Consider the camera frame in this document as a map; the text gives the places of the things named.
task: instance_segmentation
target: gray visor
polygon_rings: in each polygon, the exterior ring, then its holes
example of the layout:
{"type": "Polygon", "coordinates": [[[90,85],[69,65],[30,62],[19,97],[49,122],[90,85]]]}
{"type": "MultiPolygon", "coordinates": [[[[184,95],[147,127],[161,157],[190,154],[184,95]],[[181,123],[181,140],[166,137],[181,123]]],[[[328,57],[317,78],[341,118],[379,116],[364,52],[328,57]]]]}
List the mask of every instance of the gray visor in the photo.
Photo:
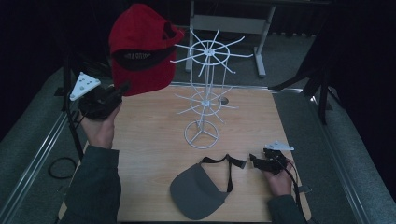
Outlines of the gray visor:
{"type": "Polygon", "coordinates": [[[228,154],[220,161],[205,157],[178,175],[171,184],[171,196],[178,209],[189,219],[198,220],[215,212],[233,190],[231,179],[232,164],[244,168],[246,162],[230,157],[228,154]],[[202,167],[202,163],[229,162],[229,181],[227,192],[222,192],[213,183],[202,167]]]}

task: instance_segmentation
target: cap strap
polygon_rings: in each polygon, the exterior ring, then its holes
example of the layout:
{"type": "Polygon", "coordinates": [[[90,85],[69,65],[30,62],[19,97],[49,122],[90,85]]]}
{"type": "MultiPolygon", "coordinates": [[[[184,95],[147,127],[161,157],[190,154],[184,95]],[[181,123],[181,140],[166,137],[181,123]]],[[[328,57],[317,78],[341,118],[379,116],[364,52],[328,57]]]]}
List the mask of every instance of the cap strap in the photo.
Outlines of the cap strap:
{"type": "Polygon", "coordinates": [[[238,160],[236,158],[231,157],[229,154],[227,154],[227,155],[225,155],[225,157],[223,159],[221,159],[219,161],[213,160],[213,159],[208,158],[208,157],[204,157],[201,160],[200,164],[201,163],[219,163],[219,162],[222,162],[224,160],[228,161],[229,176],[228,176],[227,192],[229,193],[229,192],[233,191],[233,180],[232,180],[232,177],[231,177],[232,164],[237,166],[237,167],[239,167],[239,168],[241,168],[241,169],[244,169],[247,162],[246,161],[240,161],[240,160],[238,160]]]}

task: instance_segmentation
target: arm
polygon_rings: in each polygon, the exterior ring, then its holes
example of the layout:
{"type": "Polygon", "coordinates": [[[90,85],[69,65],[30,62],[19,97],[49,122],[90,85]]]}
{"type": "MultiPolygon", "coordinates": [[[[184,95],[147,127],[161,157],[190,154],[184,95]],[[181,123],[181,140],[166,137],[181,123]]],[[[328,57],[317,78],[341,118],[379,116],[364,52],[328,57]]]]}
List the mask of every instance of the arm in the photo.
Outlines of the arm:
{"type": "Polygon", "coordinates": [[[120,106],[104,121],[83,119],[89,145],[64,202],[61,223],[117,223],[120,207],[119,152],[111,149],[114,119],[120,106]]]}
{"type": "MultiPolygon", "coordinates": [[[[291,169],[292,161],[289,161],[286,169],[291,169]]],[[[300,213],[293,197],[291,196],[291,178],[286,171],[274,175],[271,172],[262,171],[268,180],[274,198],[268,202],[268,209],[274,224],[305,224],[305,218],[300,213]]]]}

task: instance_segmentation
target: hand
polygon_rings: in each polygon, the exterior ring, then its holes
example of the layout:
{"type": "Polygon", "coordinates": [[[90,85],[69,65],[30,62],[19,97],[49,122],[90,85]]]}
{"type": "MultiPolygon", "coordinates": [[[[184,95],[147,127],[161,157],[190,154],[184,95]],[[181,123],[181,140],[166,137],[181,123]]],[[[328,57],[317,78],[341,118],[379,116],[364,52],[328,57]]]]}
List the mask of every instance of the hand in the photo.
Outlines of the hand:
{"type": "MultiPolygon", "coordinates": [[[[288,160],[286,169],[290,171],[293,161],[288,160]]],[[[285,170],[282,170],[279,174],[274,175],[268,171],[262,171],[265,178],[268,180],[270,189],[275,196],[281,196],[291,194],[291,178],[285,170]]]]}
{"type": "Polygon", "coordinates": [[[87,134],[91,146],[111,149],[114,138],[114,119],[119,113],[121,104],[105,120],[92,120],[84,118],[81,126],[87,134]]]}

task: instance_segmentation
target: hat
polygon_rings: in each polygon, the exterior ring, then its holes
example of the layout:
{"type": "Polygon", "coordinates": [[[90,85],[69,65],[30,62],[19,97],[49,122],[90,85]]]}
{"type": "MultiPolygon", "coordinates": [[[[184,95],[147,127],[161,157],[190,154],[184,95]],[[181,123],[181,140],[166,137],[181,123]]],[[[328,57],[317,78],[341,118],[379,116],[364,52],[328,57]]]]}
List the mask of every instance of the hat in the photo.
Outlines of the hat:
{"type": "Polygon", "coordinates": [[[123,96],[168,86],[176,66],[176,47],[184,36],[170,21],[144,4],[132,4],[114,23],[109,37],[116,89],[129,82],[123,96]]]}
{"type": "Polygon", "coordinates": [[[204,157],[200,163],[183,171],[172,181],[170,186],[172,199],[184,216],[199,220],[208,217],[224,204],[227,196],[233,191],[231,164],[243,169],[246,162],[228,154],[219,161],[204,157]],[[229,162],[228,187],[225,192],[218,189],[202,167],[202,163],[218,163],[224,160],[229,162]]]}

